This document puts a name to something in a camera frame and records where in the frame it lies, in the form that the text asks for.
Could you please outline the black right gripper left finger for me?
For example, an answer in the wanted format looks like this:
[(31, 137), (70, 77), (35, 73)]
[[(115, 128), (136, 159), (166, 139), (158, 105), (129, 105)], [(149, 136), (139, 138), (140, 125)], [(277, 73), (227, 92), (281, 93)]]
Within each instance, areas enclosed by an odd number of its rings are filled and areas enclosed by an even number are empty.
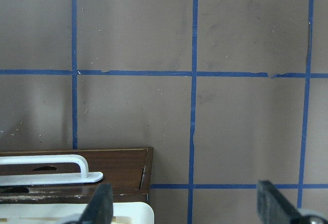
[(113, 192), (111, 184), (97, 186), (84, 211), (62, 218), (58, 223), (111, 223), (113, 219)]

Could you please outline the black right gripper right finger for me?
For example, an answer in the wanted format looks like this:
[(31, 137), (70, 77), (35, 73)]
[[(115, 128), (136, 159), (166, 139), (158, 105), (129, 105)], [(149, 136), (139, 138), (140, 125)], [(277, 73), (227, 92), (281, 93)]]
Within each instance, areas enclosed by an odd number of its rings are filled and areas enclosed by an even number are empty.
[(268, 180), (257, 183), (257, 214), (261, 223), (327, 223), (322, 214), (298, 209)]

